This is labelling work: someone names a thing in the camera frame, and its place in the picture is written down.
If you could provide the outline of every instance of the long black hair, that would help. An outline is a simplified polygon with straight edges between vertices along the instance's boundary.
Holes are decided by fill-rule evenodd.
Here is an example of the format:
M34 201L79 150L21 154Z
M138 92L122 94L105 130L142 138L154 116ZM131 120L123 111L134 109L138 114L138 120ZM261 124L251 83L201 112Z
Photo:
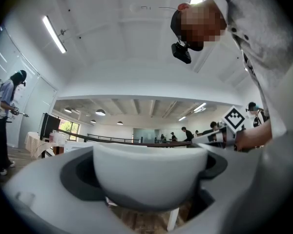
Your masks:
M15 73L14 75L12 75L10 77L10 79L13 81L13 84L14 84L14 88L13 88L13 92L12 92L12 96L11 96L11 101L13 101L13 98L14 98L14 93L15 93L15 90L16 90L16 87L21 83L21 82L24 82L25 79L27 77L27 73L25 70L20 70L18 71L17 73Z

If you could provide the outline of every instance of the ear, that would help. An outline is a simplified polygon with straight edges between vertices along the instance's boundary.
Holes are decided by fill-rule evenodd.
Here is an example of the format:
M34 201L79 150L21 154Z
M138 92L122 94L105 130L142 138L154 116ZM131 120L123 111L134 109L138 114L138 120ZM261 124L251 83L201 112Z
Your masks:
M191 5L187 2L181 3L178 5L178 10L184 10L184 9L189 9Z

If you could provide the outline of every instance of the window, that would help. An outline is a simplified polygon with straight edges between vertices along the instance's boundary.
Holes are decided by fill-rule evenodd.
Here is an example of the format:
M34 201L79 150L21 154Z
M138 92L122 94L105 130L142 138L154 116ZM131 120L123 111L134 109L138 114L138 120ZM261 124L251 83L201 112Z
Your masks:
M54 114L52 114L52 116L61 120L60 121L59 129L64 130L64 131L67 131L67 132L70 132L70 133L73 133L73 134L77 134L78 133L79 124L74 123L72 121L69 121L67 119L63 119L63 118L58 117L58 116L56 116ZM69 140L76 141L77 138L75 136L71 136L70 135L69 136Z

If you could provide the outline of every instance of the forearm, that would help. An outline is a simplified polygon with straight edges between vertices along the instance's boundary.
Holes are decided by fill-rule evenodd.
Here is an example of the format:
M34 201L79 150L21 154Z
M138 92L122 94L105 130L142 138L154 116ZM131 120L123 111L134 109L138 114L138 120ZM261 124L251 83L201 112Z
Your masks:
M14 110L14 107L11 107L10 105L6 104L4 101L0 103L0 107L5 110Z
M239 143L239 149L253 148L265 145L272 139L272 127L270 120L262 125L238 132L236 142Z

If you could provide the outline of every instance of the white shoe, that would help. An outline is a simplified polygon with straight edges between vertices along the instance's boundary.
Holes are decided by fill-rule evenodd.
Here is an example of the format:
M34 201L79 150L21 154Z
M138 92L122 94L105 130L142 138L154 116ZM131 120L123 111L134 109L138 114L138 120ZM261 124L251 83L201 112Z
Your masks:
M4 175L7 175L8 171L5 170L5 169L2 169L1 172L0 172L0 175L4 176Z
M15 167L15 161L11 161L10 167Z

